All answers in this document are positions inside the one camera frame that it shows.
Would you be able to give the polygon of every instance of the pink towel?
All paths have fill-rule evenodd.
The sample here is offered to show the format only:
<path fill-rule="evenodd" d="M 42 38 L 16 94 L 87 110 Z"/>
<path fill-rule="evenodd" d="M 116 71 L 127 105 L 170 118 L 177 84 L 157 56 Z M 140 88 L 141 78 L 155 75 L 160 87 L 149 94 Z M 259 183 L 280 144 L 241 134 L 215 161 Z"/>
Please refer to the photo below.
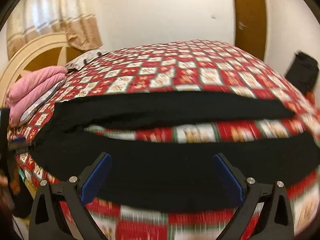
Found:
<path fill-rule="evenodd" d="M 9 124 L 11 127 L 17 126 L 22 114 L 31 106 L 40 96 L 52 88 L 56 83 L 66 78 L 65 73 L 58 73 L 49 77 L 40 85 L 36 86 L 30 93 L 10 107 Z"/>
<path fill-rule="evenodd" d="M 21 98 L 26 96 L 36 86 L 40 85 L 46 79 L 58 73 L 67 73 L 67 69 L 62 66 L 45 67 L 40 70 L 28 73 L 20 78 L 11 88 L 9 88 L 6 95 L 6 105 L 12 106 Z"/>

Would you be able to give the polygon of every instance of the metal screw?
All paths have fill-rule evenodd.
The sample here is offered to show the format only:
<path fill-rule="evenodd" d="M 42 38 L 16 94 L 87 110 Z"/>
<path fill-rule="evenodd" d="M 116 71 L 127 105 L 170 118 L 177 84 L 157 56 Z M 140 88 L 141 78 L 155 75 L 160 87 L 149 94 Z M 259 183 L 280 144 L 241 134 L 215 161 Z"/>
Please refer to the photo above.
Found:
<path fill-rule="evenodd" d="M 255 184 L 256 183 L 256 180 L 254 179 L 254 178 L 247 178 L 247 182 L 249 183 L 249 184 Z"/>
<path fill-rule="evenodd" d="M 40 185 L 41 185 L 41 186 L 45 186 L 45 185 L 47 185 L 47 183 L 48 183 L 48 182 L 44 179 L 44 180 L 42 180 L 42 181 L 40 182 Z"/>
<path fill-rule="evenodd" d="M 277 182 L 277 185 L 278 185 L 278 187 L 283 187 L 283 186 L 284 186 L 284 184 L 283 184 L 282 181 L 278 181 L 278 182 Z"/>
<path fill-rule="evenodd" d="M 76 176 L 72 176 L 72 177 L 69 179 L 69 181 L 70 181 L 71 183 L 75 183 L 77 180 L 78 180 L 78 178 L 77 178 Z"/>

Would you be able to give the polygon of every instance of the wooden headboard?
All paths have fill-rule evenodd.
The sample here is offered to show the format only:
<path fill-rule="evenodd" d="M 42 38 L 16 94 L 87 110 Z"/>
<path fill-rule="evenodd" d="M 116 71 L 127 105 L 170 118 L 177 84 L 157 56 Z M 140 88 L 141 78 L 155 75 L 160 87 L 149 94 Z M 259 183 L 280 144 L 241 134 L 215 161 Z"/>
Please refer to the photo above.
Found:
<path fill-rule="evenodd" d="M 0 77 L 0 107 L 7 90 L 26 73 L 51 65 L 64 66 L 83 52 L 69 46 L 64 32 L 49 33 L 30 41 L 9 61 Z"/>

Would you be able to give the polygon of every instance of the checkered bedspread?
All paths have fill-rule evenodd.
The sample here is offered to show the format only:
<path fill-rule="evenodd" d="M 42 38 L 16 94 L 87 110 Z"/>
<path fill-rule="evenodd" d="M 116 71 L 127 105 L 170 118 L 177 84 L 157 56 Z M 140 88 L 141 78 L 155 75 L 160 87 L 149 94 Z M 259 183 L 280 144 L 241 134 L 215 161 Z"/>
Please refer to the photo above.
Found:
<path fill-rule="evenodd" d="M 9 132 L 9 138 L 32 140 L 51 118 L 56 102 L 77 97 L 156 91 L 223 91 L 241 96 L 276 99 L 296 113 L 292 119 L 212 122 L 141 131 L 114 131 L 92 125 L 88 131 L 123 140 L 201 143 L 286 138 L 309 131 L 318 143 L 320 116 L 306 98 L 285 78 L 245 51 L 223 42 L 172 42 L 110 52 L 68 74 L 65 85 L 33 116 L 30 122 Z M 17 158 L 26 178 L 38 187 L 42 179 L 56 178 L 39 167 L 29 154 Z M 288 189 L 295 233 L 305 228 L 319 205 L 318 170 Z M 65 204 L 63 210 L 71 220 Z M 95 199 L 88 210 L 109 240 L 115 239 L 215 239 L 234 210 L 197 214 L 167 214 L 137 210 Z M 257 222 L 262 204 L 242 239 Z"/>

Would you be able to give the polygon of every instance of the black fabric strip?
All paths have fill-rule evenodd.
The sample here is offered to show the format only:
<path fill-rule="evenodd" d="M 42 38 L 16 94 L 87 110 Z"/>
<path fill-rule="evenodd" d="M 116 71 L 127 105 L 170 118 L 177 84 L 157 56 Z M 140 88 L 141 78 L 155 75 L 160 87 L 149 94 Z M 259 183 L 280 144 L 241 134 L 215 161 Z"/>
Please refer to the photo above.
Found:
<path fill-rule="evenodd" d="M 53 116 L 37 134 L 98 124 L 138 130 L 221 120 L 291 118 L 279 100 L 260 100 L 223 92 L 158 92 L 102 95 L 56 103 Z"/>
<path fill-rule="evenodd" d="M 116 140 L 83 130 L 92 123 L 122 129 L 141 129 L 163 123 L 172 126 L 172 123 L 213 121 L 211 118 L 216 118 L 218 114 L 227 118 L 230 114 L 239 119 L 252 109 L 260 109 L 262 113 L 250 113 L 254 118 L 248 115 L 247 119 L 258 119 L 257 116 L 266 118 L 263 114 L 266 110 L 270 112 L 269 107 L 272 107 L 269 104 L 279 103 L 267 101 L 267 104 L 264 100 L 256 101 L 226 93 L 226 97 L 220 93 L 202 93 L 108 95 L 56 104 L 53 117 L 39 131 L 34 140 L 36 147 L 30 153 L 46 171 L 60 180 L 67 180 L 70 176 L 79 175 L 101 152 L 108 152 L 112 156 L 112 170 L 98 196 L 118 204 L 162 212 L 197 212 L 232 207 L 211 166 L 212 156 L 219 152 L 245 176 L 254 177 L 262 183 L 281 180 L 290 186 L 318 166 L 319 148 L 307 132 L 293 138 L 253 142 L 175 144 Z M 228 108 L 220 106 L 233 105 L 228 102 L 231 100 L 229 96 L 235 96 L 235 105 L 232 111 L 225 114 L 223 111 Z"/>

